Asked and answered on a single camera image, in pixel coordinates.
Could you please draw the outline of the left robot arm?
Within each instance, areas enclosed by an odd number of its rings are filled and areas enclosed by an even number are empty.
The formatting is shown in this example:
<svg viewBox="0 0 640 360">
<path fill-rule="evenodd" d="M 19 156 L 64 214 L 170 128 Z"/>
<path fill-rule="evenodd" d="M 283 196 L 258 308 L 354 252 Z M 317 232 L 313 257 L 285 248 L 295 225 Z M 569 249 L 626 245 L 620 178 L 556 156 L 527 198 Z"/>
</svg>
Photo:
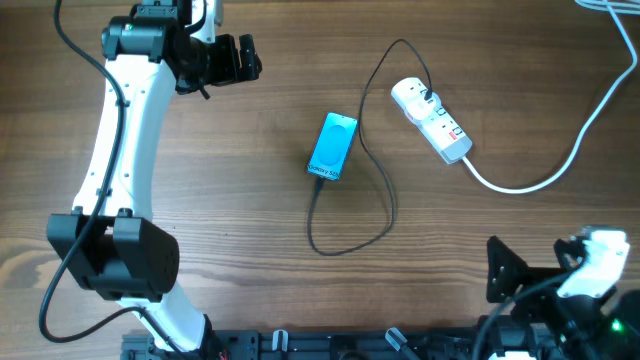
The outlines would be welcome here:
<svg viewBox="0 0 640 360">
<path fill-rule="evenodd" d="M 218 34 L 219 0 L 142 1 L 101 36 L 105 98 L 90 165 L 71 211 L 47 238 L 60 271 L 135 315 L 162 359 L 226 359 L 210 319 L 177 280 L 176 239 L 155 225 L 152 177 L 175 95 L 254 81 L 262 69 L 250 35 Z"/>
</svg>

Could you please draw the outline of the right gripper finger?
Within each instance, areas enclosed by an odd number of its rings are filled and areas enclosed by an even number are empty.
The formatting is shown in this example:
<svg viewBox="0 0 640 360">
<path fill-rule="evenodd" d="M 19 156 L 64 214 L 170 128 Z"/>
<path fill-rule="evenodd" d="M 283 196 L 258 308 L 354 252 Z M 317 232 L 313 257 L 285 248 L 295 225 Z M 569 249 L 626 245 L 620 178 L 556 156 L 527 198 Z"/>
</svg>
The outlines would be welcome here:
<svg viewBox="0 0 640 360">
<path fill-rule="evenodd" d="M 488 275 L 486 300 L 503 303 L 529 277 L 527 263 L 497 236 L 487 241 Z"/>
<path fill-rule="evenodd" d="M 580 269 L 586 259 L 586 238 L 571 237 L 569 240 L 558 239 L 553 246 L 557 258 L 558 273 L 571 273 Z"/>
</svg>

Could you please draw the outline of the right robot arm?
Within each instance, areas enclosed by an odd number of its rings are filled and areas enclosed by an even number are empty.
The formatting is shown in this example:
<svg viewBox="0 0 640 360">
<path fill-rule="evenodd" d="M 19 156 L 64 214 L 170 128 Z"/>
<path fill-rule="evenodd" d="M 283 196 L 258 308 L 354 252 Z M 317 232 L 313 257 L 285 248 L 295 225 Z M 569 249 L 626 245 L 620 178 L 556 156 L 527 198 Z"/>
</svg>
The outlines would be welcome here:
<svg viewBox="0 0 640 360">
<path fill-rule="evenodd" d="M 621 230 L 557 240 L 556 268 L 529 266 L 498 237 L 487 242 L 486 298 L 475 359 L 636 359 L 639 292 L 617 295 L 630 245 Z"/>
</svg>

